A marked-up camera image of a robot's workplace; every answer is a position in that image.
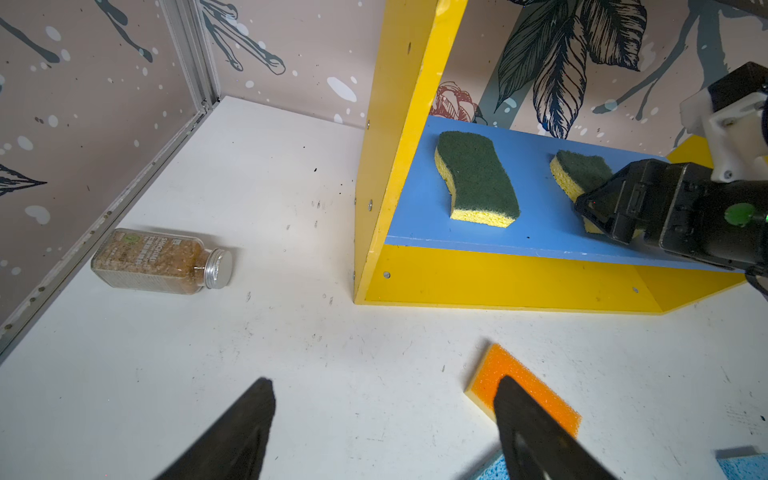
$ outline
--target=white table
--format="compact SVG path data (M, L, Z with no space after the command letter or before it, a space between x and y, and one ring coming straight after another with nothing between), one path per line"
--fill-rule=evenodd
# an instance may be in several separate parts
M265 376L262 479L459 479L498 447L462 393L489 341L584 416L616 476L721 479L715 449L768 450L768 304L748 286L661 317L354 305L362 136L224 99L121 226L229 247L230 285L82 269L0 366L0 478L153 478Z

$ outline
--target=glass jar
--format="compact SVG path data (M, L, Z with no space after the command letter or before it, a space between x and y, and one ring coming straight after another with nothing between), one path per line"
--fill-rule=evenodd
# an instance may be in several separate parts
M116 288L191 295L226 286L232 254L206 250L195 237L118 228L98 248L91 270Z

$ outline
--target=wallpaper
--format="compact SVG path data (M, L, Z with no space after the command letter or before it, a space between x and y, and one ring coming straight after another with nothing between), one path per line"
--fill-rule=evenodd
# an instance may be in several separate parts
M2 324L195 106L155 0L6 0L0 45Z
M768 21L714 0L469 0L430 113L667 155L680 103L764 45Z
M386 0L196 0L231 95L364 127Z

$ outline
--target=green scouring pad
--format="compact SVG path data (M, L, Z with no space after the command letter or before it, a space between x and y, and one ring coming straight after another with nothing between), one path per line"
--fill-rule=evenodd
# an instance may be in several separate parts
M560 150L549 164L560 188L575 202L579 195L590 192L613 176L603 157L588 157L572 151ZM588 233L602 233L591 221L584 219Z
M451 192L451 218L508 227L520 217L518 198L493 142L461 131L440 134L435 165Z

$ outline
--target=jar lid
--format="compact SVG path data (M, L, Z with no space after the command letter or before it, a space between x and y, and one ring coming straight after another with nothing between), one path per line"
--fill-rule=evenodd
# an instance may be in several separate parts
M208 288L224 288L232 277L232 253L220 248L210 253L203 278Z

